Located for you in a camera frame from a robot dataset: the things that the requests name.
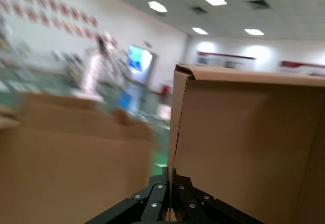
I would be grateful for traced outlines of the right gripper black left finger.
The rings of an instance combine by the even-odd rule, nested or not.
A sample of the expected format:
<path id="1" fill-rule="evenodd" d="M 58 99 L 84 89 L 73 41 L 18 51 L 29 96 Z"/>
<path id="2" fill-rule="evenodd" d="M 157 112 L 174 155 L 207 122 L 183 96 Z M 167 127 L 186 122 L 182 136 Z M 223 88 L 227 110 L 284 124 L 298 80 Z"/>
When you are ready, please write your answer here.
<path id="1" fill-rule="evenodd" d="M 87 223 L 137 223 L 166 220 L 169 202 L 168 167 L 163 167 L 161 175 L 150 177 L 143 190 L 133 194 L 95 216 Z"/>

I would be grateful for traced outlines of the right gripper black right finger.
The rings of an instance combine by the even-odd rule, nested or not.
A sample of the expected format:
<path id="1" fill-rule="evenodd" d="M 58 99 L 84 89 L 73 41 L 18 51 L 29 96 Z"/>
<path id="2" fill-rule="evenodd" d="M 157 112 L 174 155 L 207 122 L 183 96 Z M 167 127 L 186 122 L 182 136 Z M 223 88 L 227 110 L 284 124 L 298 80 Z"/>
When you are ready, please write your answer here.
<path id="1" fill-rule="evenodd" d="M 183 223 L 261 223 L 256 218 L 196 188 L 189 177 L 172 173 L 172 208 Z"/>

